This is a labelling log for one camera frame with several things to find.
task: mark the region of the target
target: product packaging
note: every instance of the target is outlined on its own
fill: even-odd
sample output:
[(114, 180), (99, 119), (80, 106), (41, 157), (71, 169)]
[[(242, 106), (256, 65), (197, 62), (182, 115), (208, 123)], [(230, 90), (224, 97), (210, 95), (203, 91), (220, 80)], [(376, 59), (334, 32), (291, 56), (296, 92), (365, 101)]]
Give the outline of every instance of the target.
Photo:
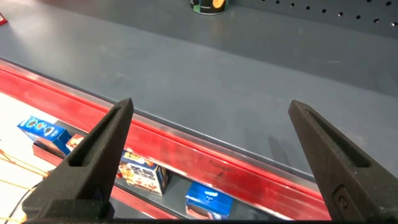
[(185, 209), (195, 218), (224, 220), (228, 218), (232, 201), (230, 196), (194, 182), (185, 196)]
[(33, 116), (23, 120), (17, 127), (28, 135), (28, 137), (30, 137), (34, 142), (43, 144), (49, 150), (56, 152), (57, 154), (67, 156), (70, 153), (66, 143), (71, 138), (71, 135), (63, 127)]
[(129, 185), (163, 195), (169, 175), (164, 167), (134, 153), (124, 151), (119, 165), (122, 177)]

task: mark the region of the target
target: gray table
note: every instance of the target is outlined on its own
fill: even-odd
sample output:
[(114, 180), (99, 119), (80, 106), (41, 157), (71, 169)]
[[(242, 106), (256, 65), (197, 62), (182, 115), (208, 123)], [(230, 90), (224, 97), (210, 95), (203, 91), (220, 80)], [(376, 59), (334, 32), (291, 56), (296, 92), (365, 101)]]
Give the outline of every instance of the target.
[(1, 0), (0, 57), (311, 175), (287, 114), (314, 107), (398, 176), (398, 42), (232, 5)]

